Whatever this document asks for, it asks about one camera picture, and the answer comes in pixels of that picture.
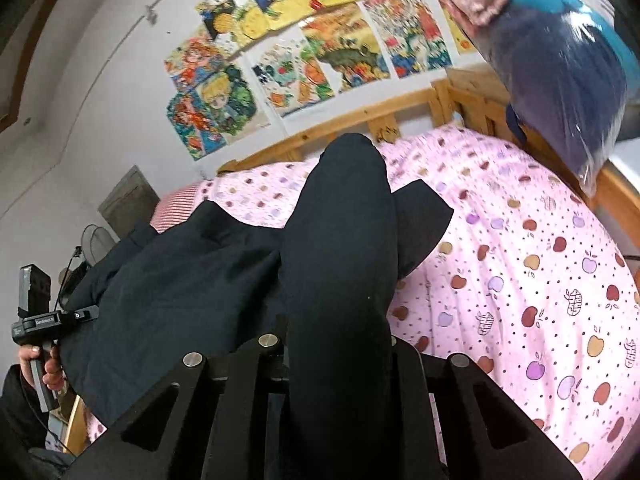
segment plastic bag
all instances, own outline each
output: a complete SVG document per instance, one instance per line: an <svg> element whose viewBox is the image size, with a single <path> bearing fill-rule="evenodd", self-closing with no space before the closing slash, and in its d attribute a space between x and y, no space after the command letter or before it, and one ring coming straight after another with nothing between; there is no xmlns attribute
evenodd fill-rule
<svg viewBox="0 0 640 480"><path fill-rule="evenodd" d="M518 121L546 139L589 196L640 87L638 60L595 1L511 0L473 38Z"/></svg>

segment apple print bedsheet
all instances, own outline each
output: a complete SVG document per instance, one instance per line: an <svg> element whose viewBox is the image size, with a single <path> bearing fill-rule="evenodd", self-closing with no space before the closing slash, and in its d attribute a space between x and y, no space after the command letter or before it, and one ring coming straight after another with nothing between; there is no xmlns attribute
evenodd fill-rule
<svg viewBox="0 0 640 480"><path fill-rule="evenodd" d="M640 296L598 219L516 146L444 126L379 147L392 190L418 178L455 210L388 311L420 352L468 354L585 480L640 414ZM317 159L228 174L161 201L160 232L203 200L283 227Z"/></svg>

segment hand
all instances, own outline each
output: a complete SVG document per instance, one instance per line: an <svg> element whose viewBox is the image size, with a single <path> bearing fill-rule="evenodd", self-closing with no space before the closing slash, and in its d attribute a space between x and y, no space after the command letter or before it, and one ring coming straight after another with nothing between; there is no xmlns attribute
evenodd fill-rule
<svg viewBox="0 0 640 480"><path fill-rule="evenodd" d="M40 348L37 346L23 345L18 350L18 359L20 359L20 370L24 379L34 387L33 374L31 373L30 361L40 355ZM60 365L60 350L57 346L51 348L51 358L44 365L44 377L42 382L47 385L49 390L59 392L65 384L65 378L62 375L62 367Z"/></svg>

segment metal bolt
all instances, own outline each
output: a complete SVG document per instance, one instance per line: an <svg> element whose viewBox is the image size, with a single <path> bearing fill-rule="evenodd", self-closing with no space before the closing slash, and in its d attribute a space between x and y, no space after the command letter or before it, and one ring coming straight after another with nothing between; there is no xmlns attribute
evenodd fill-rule
<svg viewBox="0 0 640 480"><path fill-rule="evenodd" d="M194 366L198 366L202 362L202 355L197 352L189 352L182 358L182 362L185 366L189 368L193 368Z"/></svg>
<svg viewBox="0 0 640 480"><path fill-rule="evenodd" d="M469 358L464 354L455 354L451 357L451 364L458 368L466 368L469 363Z"/></svg>
<svg viewBox="0 0 640 480"><path fill-rule="evenodd" d="M264 346L265 348L269 348L271 346L275 346L278 344L278 336L273 334L264 334L258 338L258 343L260 346Z"/></svg>

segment device handle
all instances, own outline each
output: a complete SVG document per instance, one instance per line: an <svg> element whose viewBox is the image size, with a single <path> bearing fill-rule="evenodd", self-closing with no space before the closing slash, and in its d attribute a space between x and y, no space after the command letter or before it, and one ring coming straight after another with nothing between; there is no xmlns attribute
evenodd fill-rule
<svg viewBox="0 0 640 480"><path fill-rule="evenodd" d="M60 404L56 399L55 394L47 388L47 385L42 382L44 377L44 365L50 358L51 343L45 342L40 348L40 355L36 359L31 360L31 373L33 374L33 384L38 394L38 400L40 401L40 409L42 413L55 410Z"/></svg>

